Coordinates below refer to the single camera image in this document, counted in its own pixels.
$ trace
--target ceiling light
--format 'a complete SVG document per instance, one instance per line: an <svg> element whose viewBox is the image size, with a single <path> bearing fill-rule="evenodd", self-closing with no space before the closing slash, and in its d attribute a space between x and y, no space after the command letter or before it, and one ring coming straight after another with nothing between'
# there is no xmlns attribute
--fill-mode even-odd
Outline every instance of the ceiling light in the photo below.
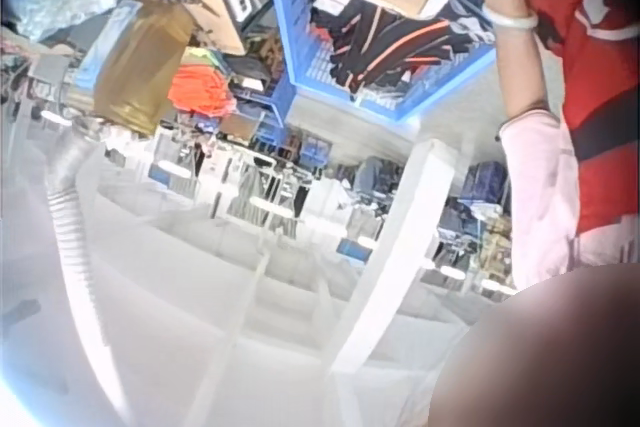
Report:
<svg viewBox="0 0 640 427"><path fill-rule="evenodd" d="M161 160L158 162L158 167L162 170L166 170L170 174L177 175L178 177L182 177L183 179L191 178L191 171L185 167L182 167L178 164L174 164L169 160Z"/></svg>
<svg viewBox="0 0 640 427"><path fill-rule="evenodd" d="M281 205L276 205L272 202L268 202L264 199L261 199L260 197L251 197L251 199L249 199L249 202L251 202L251 204L255 205L259 209L266 210L267 212L279 215L281 217L284 217L285 219L293 218L293 210Z"/></svg>
<svg viewBox="0 0 640 427"><path fill-rule="evenodd" d="M55 112L51 112L50 110L43 110L41 113L42 117L47 119L50 122L54 122L56 124L64 125L69 127L71 125L71 121L69 119L65 119L64 117L60 117Z"/></svg>
<svg viewBox="0 0 640 427"><path fill-rule="evenodd" d="M448 265L443 265L440 267L440 272L446 275L447 277L451 277L456 280L464 280L467 277L467 274L462 272L461 270L454 269L453 267L449 267Z"/></svg>
<svg viewBox="0 0 640 427"><path fill-rule="evenodd" d="M315 215L305 216L304 223L310 228L323 234L335 235L336 237L347 236L347 229L344 226L331 222L330 220L316 217Z"/></svg>
<svg viewBox="0 0 640 427"><path fill-rule="evenodd" d="M375 240L369 238L369 237L364 237L364 236L360 236L358 237L358 243L367 248L367 249L375 249L376 247L378 247L378 242L376 242Z"/></svg>
<svg viewBox="0 0 640 427"><path fill-rule="evenodd" d="M502 287L498 282L496 282L495 280L491 280L491 279L484 279L481 283L480 286L483 289L487 289L487 290L491 290L493 292L500 290L500 287Z"/></svg>
<svg viewBox="0 0 640 427"><path fill-rule="evenodd" d="M498 290L504 295L516 295L518 293L517 290L512 289L511 287L507 287L506 285L501 285Z"/></svg>

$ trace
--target white bracelet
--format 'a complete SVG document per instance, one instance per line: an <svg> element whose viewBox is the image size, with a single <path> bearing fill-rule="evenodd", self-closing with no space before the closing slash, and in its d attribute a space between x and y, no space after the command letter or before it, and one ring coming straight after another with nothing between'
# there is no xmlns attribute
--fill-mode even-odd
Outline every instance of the white bracelet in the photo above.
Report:
<svg viewBox="0 0 640 427"><path fill-rule="evenodd" d="M487 4L482 7L485 17L494 25L509 27L511 29L532 30L538 25L538 16L533 13L530 17L513 18L499 14L491 10Z"/></svg>

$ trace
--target white post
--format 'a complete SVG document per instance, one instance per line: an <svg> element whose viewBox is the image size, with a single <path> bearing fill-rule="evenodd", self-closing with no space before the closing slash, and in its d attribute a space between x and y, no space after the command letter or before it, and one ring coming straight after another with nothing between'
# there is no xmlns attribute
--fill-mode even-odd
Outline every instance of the white post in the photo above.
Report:
<svg viewBox="0 0 640 427"><path fill-rule="evenodd" d="M378 247L323 353L327 371L355 372L391 323L432 242L456 157L438 140L413 147Z"/></svg>
<svg viewBox="0 0 640 427"><path fill-rule="evenodd" d="M183 427L204 427L207 425L207 420L209 413L211 412L213 402L216 398L218 386L224 376L231 354L233 353L238 337L240 337L240 333L244 327L247 313L255 302L258 284L264 276L264 272L270 258L271 253L267 252L260 259L254 276L251 279L251 284L247 287L240 299L240 302L238 303L235 318L231 321L231 328L227 333L224 346L220 351L216 351L213 354L213 357L209 362L209 367L207 368L202 379L202 383L200 384L200 388L198 389L191 407L189 408L189 412L182 423Z"/></svg>

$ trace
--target white flexible duct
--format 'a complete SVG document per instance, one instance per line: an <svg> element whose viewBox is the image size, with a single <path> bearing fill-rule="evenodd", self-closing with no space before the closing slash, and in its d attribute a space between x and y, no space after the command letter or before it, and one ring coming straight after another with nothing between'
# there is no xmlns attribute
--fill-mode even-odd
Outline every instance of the white flexible duct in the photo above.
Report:
<svg viewBox="0 0 640 427"><path fill-rule="evenodd" d="M46 186L71 314L80 342L98 383L128 426L133 416L122 389L111 348L95 301L84 218L76 190L76 176L100 142L90 119L77 118L57 139L47 162Z"/></svg>

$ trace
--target person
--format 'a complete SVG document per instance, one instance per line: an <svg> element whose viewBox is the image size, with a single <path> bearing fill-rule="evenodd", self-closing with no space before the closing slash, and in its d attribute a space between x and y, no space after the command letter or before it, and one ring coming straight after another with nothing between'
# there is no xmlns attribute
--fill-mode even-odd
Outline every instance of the person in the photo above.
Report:
<svg viewBox="0 0 640 427"><path fill-rule="evenodd" d="M638 259L638 33L625 0L485 0L508 121L518 289ZM549 109L538 34L563 61Z"/></svg>

